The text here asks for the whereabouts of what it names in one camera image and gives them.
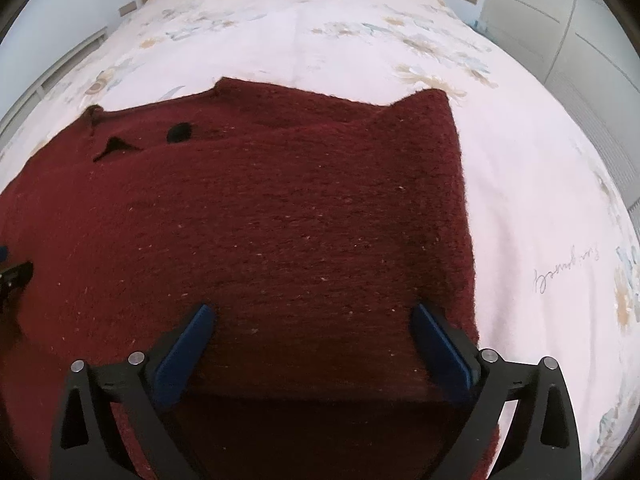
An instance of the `metal screw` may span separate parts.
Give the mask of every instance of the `metal screw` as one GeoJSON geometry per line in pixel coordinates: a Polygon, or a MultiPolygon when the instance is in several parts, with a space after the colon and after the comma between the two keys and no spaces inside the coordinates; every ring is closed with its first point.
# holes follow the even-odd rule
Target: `metal screw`
{"type": "Polygon", "coordinates": [[[490,348],[482,350],[480,352],[480,356],[488,363],[495,363],[498,360],[498,352],[491,350],[490,348]]]}
{"type": "Polygon", "coordinates": [[[544,359],[542,359],[542,362],[547,368],[549,368],[549,370],[555,370],[556,368],[558,368],[558,361],[556,361],[552,357],[545,357],[544,359]]]}
{"type": "Polygon", "coordinates": [[[139,365],[144,360],[145,355],[142,352],[133,352],[133,354],[129,356],[129,359],[127,359],[130,365],[139,365]]]}
{"type": "Polygon", "coordinates": [[[78,359],[77,361],[73,361],[71,363],[71,371],[75,374],[77,374],[83,368],[84,368],[84,361],[82,361],[82,359],[78,359]]]}

